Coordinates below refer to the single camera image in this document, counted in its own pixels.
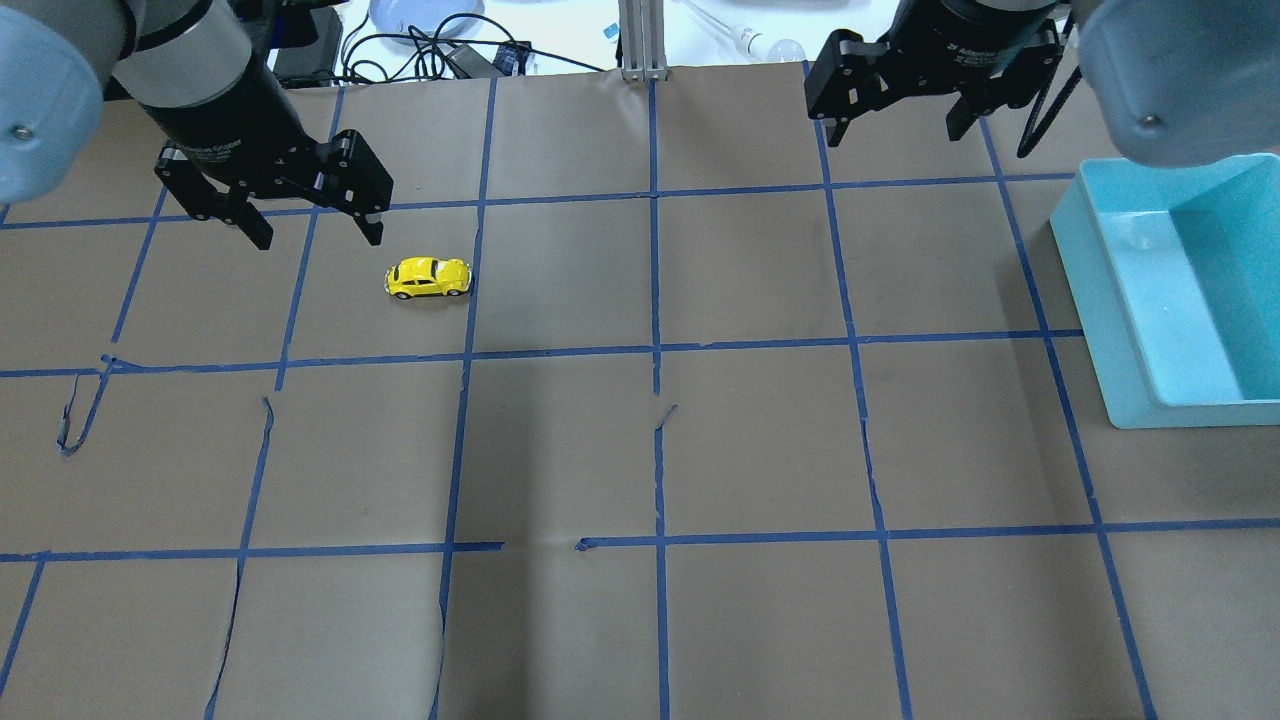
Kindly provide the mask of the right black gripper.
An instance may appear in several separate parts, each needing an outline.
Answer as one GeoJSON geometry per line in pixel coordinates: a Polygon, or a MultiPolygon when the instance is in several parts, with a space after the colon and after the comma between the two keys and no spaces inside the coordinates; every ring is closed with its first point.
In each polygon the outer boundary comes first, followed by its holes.
{"type": "Polygon", "coordinates": [[[836,149],[852,120],[906,99],[955,95],[945,124],[960,141],[982,118],[1020,109],[1050,86],[1062,59],[1053,20],[1037,27],[916,18],[870,42],[851,29],[829,33],[804,79],[806,115],[836,149]]]}

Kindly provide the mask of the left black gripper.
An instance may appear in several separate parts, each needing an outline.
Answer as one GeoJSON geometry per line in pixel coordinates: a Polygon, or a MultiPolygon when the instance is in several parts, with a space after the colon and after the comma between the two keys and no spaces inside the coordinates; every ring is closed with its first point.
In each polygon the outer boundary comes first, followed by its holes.
{"type": "Polygon", "coordinates": [[[248,196],[300,199],[355,217],[367,243],[381,245],[394,181],[357,131],[317,141],[289,108],[155,108],[154,120],[173,152],[157,159],[156,176],[193,218],[228,213],[229,225],[268,251],[274,229],[248,196]]]}

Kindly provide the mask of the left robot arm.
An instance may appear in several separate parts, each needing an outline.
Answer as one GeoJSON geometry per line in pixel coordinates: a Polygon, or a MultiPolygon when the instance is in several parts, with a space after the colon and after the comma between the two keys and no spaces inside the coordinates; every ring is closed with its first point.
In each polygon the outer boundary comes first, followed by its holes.
{"type": "Polygon", "coordinates": [[[154,172],[197,222],[266,250],[255,199],[298,199],[383,240],[390,173],[357,131],[311,137],[227,1],[5,1],[1,196],[52,192],[99,128],[116,82],[166,137],[154,172]]]}

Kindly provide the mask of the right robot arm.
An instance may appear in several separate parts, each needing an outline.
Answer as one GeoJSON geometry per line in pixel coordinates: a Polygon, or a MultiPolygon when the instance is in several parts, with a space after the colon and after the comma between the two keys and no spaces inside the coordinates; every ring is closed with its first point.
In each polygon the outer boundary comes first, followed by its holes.
{"type": "Polygon", "coordinates": [[[1277,146],[1275,1],[901,1],[874,41],[826,40],[804,82],[826,142],[906,97],[955,96],[963,138],[982,117],[1028,108],[1036,150],[1079,85],[1112,146],[1147,167],[1198,167],[1277,146]]]}

